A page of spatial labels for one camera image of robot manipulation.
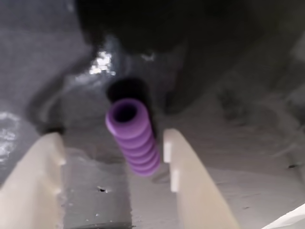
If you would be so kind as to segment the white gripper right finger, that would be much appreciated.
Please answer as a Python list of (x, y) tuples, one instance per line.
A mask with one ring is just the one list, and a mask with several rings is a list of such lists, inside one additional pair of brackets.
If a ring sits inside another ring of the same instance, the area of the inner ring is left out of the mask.
[(183, 229), (238, 229), (240, 226), (200, 158), (176, 129), (163, 133), (163, 160)]

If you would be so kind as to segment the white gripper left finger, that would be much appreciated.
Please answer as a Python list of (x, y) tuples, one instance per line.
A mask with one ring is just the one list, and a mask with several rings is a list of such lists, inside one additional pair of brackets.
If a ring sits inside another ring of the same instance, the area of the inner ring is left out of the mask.
[(16, 164), (0, 188), (2, 229), (61, 229), (63, 181), (66, 163), (58, 133), (42, 136)]

